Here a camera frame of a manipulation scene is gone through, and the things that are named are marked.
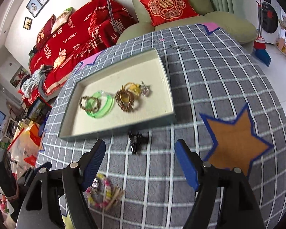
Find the black hair clip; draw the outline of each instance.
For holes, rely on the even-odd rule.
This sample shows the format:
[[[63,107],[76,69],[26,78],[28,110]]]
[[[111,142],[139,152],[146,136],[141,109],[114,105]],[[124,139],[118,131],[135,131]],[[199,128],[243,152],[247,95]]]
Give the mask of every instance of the black hair clip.
[[[143,137],[143,135],[140,134],[139,132],[136,134],[129,132],[128,136],[130,140],[132,154],[136,154],[140,150],[141,145],[148,143],[148,137]]]

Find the sofa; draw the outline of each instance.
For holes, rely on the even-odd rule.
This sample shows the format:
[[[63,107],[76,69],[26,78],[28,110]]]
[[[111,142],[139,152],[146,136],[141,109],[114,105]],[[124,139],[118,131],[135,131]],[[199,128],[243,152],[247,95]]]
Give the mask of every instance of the sofa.
[[[111,0],[111,5],[122,32],[136,23],[121,4]],[[119,33],[110,20],[106,0],[91,0],[79,8],[64,25],[46,37],[43,46],[30,60],[30,72],[33,74],[42,65],[54,66],[57,58],[66,57],[59,67],[53,68],[40,79],[40,85],[35,86],[29,98],[22,97],[23,102],[29,107],[40,95],[46,101],[56,97],[80,61],[114,46],[118,37]]]
[[[214,8],[219,9],[219,6],[214,4],[214,0],[188,1],[200,16],[180,19],[154,27],[151,25],[150,15],[144,5],[139,0],[132,0],[139,23],[127,28],[118,39],[117,44],[134,37],[140,37],[146,33],[163,30],[169,27],[215,22],[235,38],[235,40],[237,40],[249,53],[252,52],[253,43],[257,37],[257,30],[253,24],[234,13],[215,11]]]

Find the orange star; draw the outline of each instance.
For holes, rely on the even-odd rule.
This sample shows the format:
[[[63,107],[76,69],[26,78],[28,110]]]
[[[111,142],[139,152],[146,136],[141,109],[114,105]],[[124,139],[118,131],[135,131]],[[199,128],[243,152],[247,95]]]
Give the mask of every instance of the orange star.
[[[252,163],[273,145],[257,136],[246,104],[234,121],[223,121],[201,114],[213,140],[205,161],[220,169],[240,168],[249,176]]]

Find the pink star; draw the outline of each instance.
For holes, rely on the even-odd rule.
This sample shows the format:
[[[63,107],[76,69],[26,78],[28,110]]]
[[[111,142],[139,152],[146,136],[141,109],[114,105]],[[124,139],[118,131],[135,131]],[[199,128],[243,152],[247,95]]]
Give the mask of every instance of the pink star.
[[[83,61],[80,61],[80,63],[82,65],[81,65],[81,67],[79,67],[79,69],[76,71],[76,73],[79,72],[80,70],[82,70],[86,65],[94,65],[95,60],[103,51],[104,50],[102,50],[98,53],[95,53],[94,55],[90,56],[89,58],[84,59]]]
[[[213,33],[214,31],[220,28],[220,26],[218,26],[214,22],[205,22],[205,23],[197,23],[197,24],[204,26],[208,35],[210,35],[211,33]]]

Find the washing machine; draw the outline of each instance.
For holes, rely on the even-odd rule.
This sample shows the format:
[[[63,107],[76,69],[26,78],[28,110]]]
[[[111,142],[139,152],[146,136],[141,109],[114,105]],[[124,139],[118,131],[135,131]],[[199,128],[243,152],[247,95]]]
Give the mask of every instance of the washing machine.
[[[281,6],[276,0],[261,0],[263,9],[262,37],[266,43],[275,44],[281,27],[278,19],[281,19]]]

